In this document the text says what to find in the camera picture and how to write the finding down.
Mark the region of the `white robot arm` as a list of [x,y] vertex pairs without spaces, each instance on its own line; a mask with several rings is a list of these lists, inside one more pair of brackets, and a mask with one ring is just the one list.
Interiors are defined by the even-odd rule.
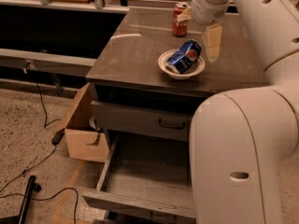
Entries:
[[265,87],[206,99],[190,128],[197,224],[283,224],[278,165],[298,149],[299,12],[290,0],[192,0],[199,24],[239,15],[267,77]]

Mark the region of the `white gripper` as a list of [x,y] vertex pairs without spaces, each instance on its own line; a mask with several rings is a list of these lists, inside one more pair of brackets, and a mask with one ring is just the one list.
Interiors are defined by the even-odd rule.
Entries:
[[194,18],[200,25],[209,25],[205,39],[206,55],[211,63],[216,62],[220,55],[222,27],[217,22],[223,18],[228,6],[229,0],[192,0],[191,7],[185,8],[177,17],[178,22]]

